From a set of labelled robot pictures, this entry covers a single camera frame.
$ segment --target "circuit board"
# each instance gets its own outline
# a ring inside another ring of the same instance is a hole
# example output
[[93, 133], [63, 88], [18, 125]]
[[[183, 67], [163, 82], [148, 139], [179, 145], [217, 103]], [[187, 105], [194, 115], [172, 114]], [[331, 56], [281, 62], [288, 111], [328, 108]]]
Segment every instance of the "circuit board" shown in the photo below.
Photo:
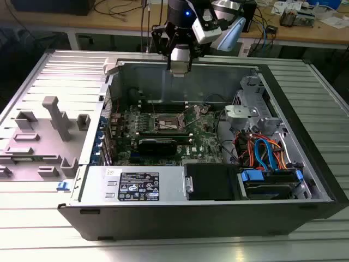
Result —
[[[215, 135], [215, 112], [192, 105], [184, 114], [141, 112], [136, 106], [119, 114], [115, 165], [184, 165], [222, 163]], [[140, 156], [137, 144], [148, 135], [175, 139], [177, 150], [171, 156]]]

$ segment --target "motherboard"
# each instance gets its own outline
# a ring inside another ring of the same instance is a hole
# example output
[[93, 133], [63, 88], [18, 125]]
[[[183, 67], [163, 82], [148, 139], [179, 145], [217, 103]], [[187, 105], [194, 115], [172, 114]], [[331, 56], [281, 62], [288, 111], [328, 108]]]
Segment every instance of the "motherboard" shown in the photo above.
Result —
[[114, 165], [222, 163], [209, 105], [130, 105], [113, 114]]

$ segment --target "power supply label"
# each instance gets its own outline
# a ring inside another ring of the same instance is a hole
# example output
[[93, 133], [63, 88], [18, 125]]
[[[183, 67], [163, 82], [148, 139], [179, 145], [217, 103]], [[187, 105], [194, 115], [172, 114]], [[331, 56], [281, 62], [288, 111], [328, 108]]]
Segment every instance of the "power supply label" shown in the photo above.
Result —
[[159, 201], [159, 173], [121, 173], [120, 201]]

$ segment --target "blue cable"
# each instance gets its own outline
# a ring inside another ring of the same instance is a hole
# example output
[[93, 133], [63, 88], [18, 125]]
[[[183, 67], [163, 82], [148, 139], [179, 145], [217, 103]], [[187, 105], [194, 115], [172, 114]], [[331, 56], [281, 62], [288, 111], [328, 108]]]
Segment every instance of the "blue cable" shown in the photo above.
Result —
[[262, 49], [264, 49], [264, 48], [265, 48], [265, 46], [266, 46], [266, 42], [267, 42], [267, 34], [266, 34], [266, 29], [264, 28], [264, 26], [263, 26], [263, 24], [262, 24], [262, 23], [260, 23], [260, 22], [258, 22], [258, 21], [255, 21], [255, 20], [254, 20], [254, 22], [255, 22], [255, 23], [257, 23], [257, 24], [259, 24], [259, 25], [262, 27], [262, 29], [263, 29], [263, 40], [264, 40], [264, 42], [263, 42]]
[[257, 161], [264, 167], [265, 171], [268, 170], [268, 167], [267, 165], [265, 165], [265, 163], [262, 161], [261, 157], [260, 157], [260, 153], [258, 151], [258, 146], [259, 144], [263, 142], [264, 144], [266, 144], [267, 146], [267, 150], [268, 150], [268, 158], [269, 158], [269, 163], [270, 163], [270, 167], [273, 169], [273, 170], [277, 170], [278, 167], [274, 161], [274, 158], [273, 158], [273, 150], [272, 150], [272, 147], [270, 146], [269, 142], [264, 139], [264, 138], [259, 138], [256, 142], [255, 142], [255, 156], [256, 156], [256, 159]]

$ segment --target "wooden tabletop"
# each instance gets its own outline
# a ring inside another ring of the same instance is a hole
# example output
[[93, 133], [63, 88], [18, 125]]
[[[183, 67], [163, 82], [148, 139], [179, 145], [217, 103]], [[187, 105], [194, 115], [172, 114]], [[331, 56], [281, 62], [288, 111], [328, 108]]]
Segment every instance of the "wooden tabletop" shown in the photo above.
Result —
[[[140, 6], [140, 1], [129, 2], [125, 0], [107, 0], [98, 6], [98, 10], [104, 13], [108, 13], [110, 7], [114, 5], [122, 5], [130, 3], [125, 7], [119, 7], [114, 11], [126, 11], [132, 8]], [[40, 25], [40, 26], [59, 26], [59, 27], [80, 27], [80, 28], [94, 28], [94, 29], [114, 29], [114, 30], [127, 30], [127, 31], [140, 31], [141, 28], [141, 8], [126, 13], [126, 16], [115, 15], [103, 15], [92, 10], [88, 16], [75, 16], [64, 14], [43, 14], [43, 13], [24, 13], [16, 12], [12, 6], [10, 6], [13, 13], [17, 18], [25, 25]], [[286, 41], [301, 41], [312, 43], [327, 43], [327, 44], [349, 44], [349, 27], [343, 29], [336, 29], [328, 26], [320, 21], [315, 22], [313, 28], [307, 27], [282, 27], [280, 26], [280, 16], [272, 15], [270, 13], [271, 8], [261, 8], [263, 17], [268, 21], [269, 25], [277, 26], [278, 33], [276, 35], [277, 40]], [[341, 6], [340, 12], [349, 12], [349, 7]], [[159, 23], [160, 5], [153, 4], [151, 6], [151, 18], [150, 25]], [[122, 17], [126, 21], [122, 21], [117, 17]], [[167, 6], [163, 9], [163, 22], [167, 17]], [[143, 28], [147, 28], [147, 12], [145, 13], [145, 19]], [[16, 23], [10, 12], [7, 10], [4, 0], [0, 1], [0, 22], [12, 22]], [[242, 38], [260, 38], [261, 33], [258, 30], [258, 25], [253, 23], [249, 33], [242, 33]]]

